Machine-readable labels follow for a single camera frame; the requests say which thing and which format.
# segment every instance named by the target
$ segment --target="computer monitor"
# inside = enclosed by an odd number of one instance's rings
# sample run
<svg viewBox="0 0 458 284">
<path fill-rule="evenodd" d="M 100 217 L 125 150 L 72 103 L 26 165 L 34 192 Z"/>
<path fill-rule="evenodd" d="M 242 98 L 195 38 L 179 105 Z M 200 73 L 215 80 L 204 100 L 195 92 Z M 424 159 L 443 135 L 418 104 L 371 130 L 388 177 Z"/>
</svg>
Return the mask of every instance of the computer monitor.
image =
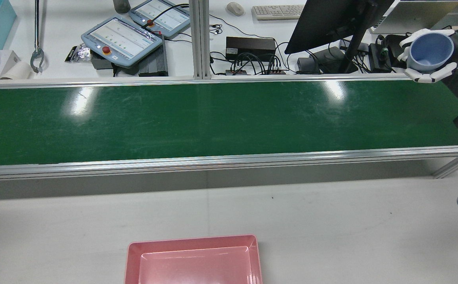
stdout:
<svg viewBox="0 0 458 284">
<path fill-rule="evenodd" d="M 352 60 L 366 30 L 375 25 L 394 0 L 307 0 L 286 54 L 310 50 L 353 36 L 343 55 L 326 50 L 314 59 L 325 73 L 351 73 L 357 70 Z"/>
</svg>

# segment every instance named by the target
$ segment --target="touchscreen display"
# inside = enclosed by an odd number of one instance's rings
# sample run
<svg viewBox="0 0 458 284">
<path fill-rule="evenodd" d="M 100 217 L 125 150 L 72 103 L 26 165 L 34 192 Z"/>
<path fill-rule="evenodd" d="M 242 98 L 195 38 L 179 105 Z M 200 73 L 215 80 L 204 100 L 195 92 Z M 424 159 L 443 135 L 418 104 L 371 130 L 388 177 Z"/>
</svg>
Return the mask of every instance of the touchscreen display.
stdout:
<svg viewBox="0 0 458 284">
<path fill-rule="evenodd" d="M 146 16 L 146 18 L 153 19 L 169 7 L 171 6 L 164 2 L 161 2 L 159 0 L 152 0 L 143 5 L 142 7 L 136 9 L 136 11 Z M 178 27 L 180 24 L 184 23 L 187 20 L 189 20 L 189 16 L 181 13 L 177 9 L 171 9 L 159 18 L 157 18 L 155 22 L 163 26 L 167 30 L 173 30 L 174 28 Z"/>
<path fill-rule="evenodd" d="M 154 43 L 150 36 L 118 19 L 112 19 L 91 32 L 90 35 L 129 59 Z"/>
</svg>

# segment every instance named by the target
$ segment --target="monitor stand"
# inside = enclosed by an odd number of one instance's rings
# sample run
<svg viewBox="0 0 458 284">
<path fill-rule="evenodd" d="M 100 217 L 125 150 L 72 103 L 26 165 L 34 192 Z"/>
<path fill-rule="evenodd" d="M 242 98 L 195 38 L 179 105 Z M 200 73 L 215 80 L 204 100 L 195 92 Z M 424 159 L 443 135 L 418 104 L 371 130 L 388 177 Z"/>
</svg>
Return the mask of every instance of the monitor stand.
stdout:
<svg viewBox="0 0 458 284">
<path fill-rule="evenodd" d="M 362 38 L 368 27 L 373 24 L 377 10 L 378 4 L 376 2 L 373 0 L 366 0 L 364 11 L 360 15 L 360 24 L 355 27 L 354 35 L 350 40 L 350 44 L 348 45 L 345 54 L 343 54 L 343 52 L 341 52 L 341 50 L 337 47 L 332 47 L 315 53 L 315 56 L 319 61 L 319 67 L 324 73 L 350 74 L 357 71 L 357 66 L 353 63 L 353 59 L 357 53 L 359 53 L 359 45 L 362 42 Z"/>
<path fill-rule="evenodd" d="M 324 74 L 339 74 L 340 66 L 345 59 L 345 54 L 337 47 L 331 47 L 328 50 L 323 50 L 320 52 L 315 52 L 314 56 L 310 55 L 311 58 L 317 61 L 319 68 Z M 344 74 L 349 74 L 357 72 L 359 70 L 357 66 L 350 61 L 348 70 L 343 72 Z"/>
</svg>

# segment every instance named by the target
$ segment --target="keyboard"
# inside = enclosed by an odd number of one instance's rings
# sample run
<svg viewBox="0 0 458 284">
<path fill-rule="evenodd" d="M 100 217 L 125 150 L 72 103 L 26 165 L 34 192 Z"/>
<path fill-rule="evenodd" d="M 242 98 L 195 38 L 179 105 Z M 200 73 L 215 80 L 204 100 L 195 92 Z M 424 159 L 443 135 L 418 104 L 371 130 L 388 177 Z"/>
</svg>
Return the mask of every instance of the keyboard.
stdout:
<svg viewBox="0 0 458 284">
<path fill-rule="evenodd" d="M 304 5 L 254 6 L 252 14 L 258 21 L 297 20 Z"/>
</svg>

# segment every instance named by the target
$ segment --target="metal tongs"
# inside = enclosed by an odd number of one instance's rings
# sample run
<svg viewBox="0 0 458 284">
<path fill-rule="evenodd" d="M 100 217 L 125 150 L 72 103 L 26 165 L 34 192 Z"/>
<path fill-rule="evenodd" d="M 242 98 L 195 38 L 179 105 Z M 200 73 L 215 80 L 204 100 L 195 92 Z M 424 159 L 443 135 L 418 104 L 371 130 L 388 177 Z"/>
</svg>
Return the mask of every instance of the metal tongs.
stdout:
<svg viewBox="0 0 458 284">
<path fill-rule="evenodd" d="M 35 32 L 34 32 L 34 48 L 35 49 L 34 49 L 34 52 L 32 52 L 32 56 L 31 56 L 31 67 L 34 72 L 38 73 L 38 72 L 43 72 L 43 67 L 41 67 L 41 65 L 43 64 L 43 61 L 45 60 L 45 53 L 39 46 L 39 0 L 36 0 L 36 18 L 34 19 L 34 25 L 35 25 Z M 36 59 L 41 59 L 38 67 L 34 66 L 34 60 Z"/>
</svg>

